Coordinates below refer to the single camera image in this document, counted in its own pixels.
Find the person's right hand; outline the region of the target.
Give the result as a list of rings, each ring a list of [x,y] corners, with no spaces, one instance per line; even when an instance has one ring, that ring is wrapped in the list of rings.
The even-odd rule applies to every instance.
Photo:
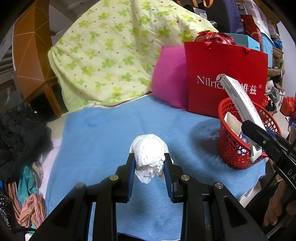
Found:
[[[264,215],[263,225],[275,225],[278,222],[279,216],[282,214],[283,205],[282,199],[287,192],[287,185],[282,179],[277,187],[275,194],[271,197],[267,211]],[[287,213],[291,216],[285,224],[286,227],[295,227],[295,200],[287,205]]]

